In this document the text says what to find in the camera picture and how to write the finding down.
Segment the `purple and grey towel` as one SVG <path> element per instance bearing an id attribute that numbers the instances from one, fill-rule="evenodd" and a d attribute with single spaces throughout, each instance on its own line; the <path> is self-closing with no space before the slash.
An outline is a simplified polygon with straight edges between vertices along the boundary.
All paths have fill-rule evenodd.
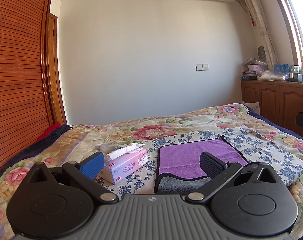
<path id="1" fill-rule="evenodd" d="M 245 166 L 248 161 L 224 136 L 162 146 L 158 160 L 154 193 L 187 194 L 211 180 L 200 167 L 202 152 L 208 152 L 223 162 L 236 161 Z"/>

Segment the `wooden low cabinet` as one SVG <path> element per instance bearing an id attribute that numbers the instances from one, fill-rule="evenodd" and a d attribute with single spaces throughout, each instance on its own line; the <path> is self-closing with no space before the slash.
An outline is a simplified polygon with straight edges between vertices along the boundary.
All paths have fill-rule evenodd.
<path id="1" fill-rule="evenodd" d="M 303 112 L 303 83 L 288 81 L 241 81 L 243 103 L 258 102 L 260 115 L 303 137 L 296 116 Z"/>

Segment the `floral beige bed blanket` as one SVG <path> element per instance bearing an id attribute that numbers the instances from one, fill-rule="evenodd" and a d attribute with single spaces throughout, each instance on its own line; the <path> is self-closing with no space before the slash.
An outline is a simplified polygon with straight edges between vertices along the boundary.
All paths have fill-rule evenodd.
<path id="1" fill-rule="evenodd" d="M 292 237 L 303 236 L 303 137 L 249 107 L 233 103 L 208 107 L 181 115 L 157 116 L 103 126 L 62 125 L 14 156 L 0 172 L 0 239 L 14 233 L 6 207 L 34 163 L 59 167 L 67 161 L 82 161 L 95 152 L 108 154 L 128 144 L 143 144 L 148 162 L 117 185 L 102 178 L 96 181 L 121 196 L 152 193 L 161 146 L 223 137 L 248 161 L 272 164 L 298 205 Z"/>

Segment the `pink cotton tissue box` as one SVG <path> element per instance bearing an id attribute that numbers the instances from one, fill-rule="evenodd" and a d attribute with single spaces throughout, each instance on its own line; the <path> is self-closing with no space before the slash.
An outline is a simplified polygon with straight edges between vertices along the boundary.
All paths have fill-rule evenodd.
<path id="1" fill-rule="evenodd" d="M 118 147 L 104 157 L 104 167 L 99 176 L 113 185 L 131 175 L 148 162 L 144 144 Z"/>

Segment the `white cardboard box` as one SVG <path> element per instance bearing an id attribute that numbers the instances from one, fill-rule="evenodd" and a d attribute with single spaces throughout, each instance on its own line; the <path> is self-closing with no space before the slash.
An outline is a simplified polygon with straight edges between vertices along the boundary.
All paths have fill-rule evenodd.
<path id="1" fill-rule="evenodd" d="M 249 108 L 254 113 L 260 115 L 260 104 L 259 102 L 252 102 L 252 103 L 243 103 L 247 108 Z"/>

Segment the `blue floral white cloth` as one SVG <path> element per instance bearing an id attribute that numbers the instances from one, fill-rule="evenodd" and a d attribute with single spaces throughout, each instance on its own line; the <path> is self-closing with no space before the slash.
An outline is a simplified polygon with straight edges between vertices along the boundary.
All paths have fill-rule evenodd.
<path id="1" fill-rule="evenodd" d="M 138 150 L 106 162 L 97 181 L 118 196 L 189 193 L 210 180 L 200 167 L 202 152 L 223 162 L 270 164 L 286 186 L 303 174 L 303 161 L 254 131 L 229 128 L 143 141 Z"/>

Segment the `dark navy bed sheet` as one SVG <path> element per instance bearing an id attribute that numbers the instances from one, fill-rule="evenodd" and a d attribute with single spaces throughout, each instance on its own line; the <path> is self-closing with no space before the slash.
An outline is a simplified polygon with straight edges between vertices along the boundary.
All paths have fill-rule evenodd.
<path id="1" fill-rule="evenodd" d="M 43 150 L 50 147 L 62 134 L 69 131 L 70 129 L 71 126 L 63 124 L 59 128 L 55 129 L 46 138 L 38 142 L 36 141 L 34 144 L 21 150 L 15 156 L 9 159 L 9 161 L 1 168 L 0 178 L 9 167 L 13 166 L 21 160 L 32 158 L 40 154 Z"/>

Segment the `blue box on cabinet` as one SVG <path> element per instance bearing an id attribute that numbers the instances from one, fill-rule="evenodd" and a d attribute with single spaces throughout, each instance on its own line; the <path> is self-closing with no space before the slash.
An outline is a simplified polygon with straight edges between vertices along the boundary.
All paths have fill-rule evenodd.
<path id="1" fill-rule="evenodd" d="M 274 73 L 275 74 L 285 74 L 290 72 L 289 64 L 275 64 L 274 65 Z"/>

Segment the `clear plastic bag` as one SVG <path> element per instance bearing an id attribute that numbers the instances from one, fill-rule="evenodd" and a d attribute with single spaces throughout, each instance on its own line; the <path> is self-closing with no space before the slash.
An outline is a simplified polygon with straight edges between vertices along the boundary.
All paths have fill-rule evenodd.
<path id="1" fill-rule="evenodd" d="M 289 73 L 275 74 L 266 70 L 257 77 L 258 81 L 286 81 L 289 78 Z"/>

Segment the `dark flat box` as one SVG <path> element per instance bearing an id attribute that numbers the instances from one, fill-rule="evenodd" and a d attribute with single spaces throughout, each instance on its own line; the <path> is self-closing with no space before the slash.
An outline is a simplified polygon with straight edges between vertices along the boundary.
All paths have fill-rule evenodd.
<path id="1" fill-rule="evenodd" d="M 258 80 L 257 73 L 253 71 L 244 71 L 242 72 L 241 76 L 242 80 L 249 81 L 249 80 Z"/>

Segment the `pink box on cabinet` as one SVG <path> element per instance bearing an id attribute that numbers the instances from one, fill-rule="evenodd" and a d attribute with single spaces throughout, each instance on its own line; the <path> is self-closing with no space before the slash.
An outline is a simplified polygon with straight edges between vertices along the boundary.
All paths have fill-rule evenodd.
<path id="1" fill-rule="evenodd" d="M 256 76 L 262 76 L 263 72 L 268 70 L 268 65 L 266 64 L 249 64 L 248 70 L 251 72 L 256 72 Z"/>

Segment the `wooden slatted wardrobe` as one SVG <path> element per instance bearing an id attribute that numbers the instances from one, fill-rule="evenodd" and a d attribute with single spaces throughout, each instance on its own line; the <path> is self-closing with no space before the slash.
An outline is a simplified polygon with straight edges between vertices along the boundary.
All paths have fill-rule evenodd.
<path id="1" fill-rule="evenodd" d="M 0 0 L 0 171 L 53 122 L 46 84 L 51 0 Z"/>

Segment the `wooden door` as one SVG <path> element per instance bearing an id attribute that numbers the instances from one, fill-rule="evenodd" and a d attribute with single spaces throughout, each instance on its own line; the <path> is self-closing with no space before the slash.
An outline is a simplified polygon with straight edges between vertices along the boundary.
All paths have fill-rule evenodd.
<path id="1" fill-rule="evenodd" d="M 58 17 L 49 13 L 46 31 L 47 87 L 53 122 L 67 124 L 58 70 L 57 23 Z"/>

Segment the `patterned beige curtain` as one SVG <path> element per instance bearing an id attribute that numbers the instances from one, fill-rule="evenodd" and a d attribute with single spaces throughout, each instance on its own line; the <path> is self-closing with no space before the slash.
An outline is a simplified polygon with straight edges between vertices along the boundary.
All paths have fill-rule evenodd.
<path id="1" fill-rule="evenodd" d="M 260 0 L 244 1 L 250 11 L 252 18 L 254 19 L 256 26 L 258 27 L 263 42 L 263 47 L 266 54 L 266 62 L 269 67 L 269 70 L 274 71 L 274 65 L 278 64 L 278 58 L 267 29 L 267 22 Z"/>

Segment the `white wall socket plate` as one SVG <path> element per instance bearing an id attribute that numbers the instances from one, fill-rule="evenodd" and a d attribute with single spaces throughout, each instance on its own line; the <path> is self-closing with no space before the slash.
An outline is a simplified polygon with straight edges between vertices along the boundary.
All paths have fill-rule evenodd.
<path id="1" fill-rule="evenodd" d="M 208 64 L 196 64 L 195 65 L 197 71 L 208 71 L 209 65 Z"/>

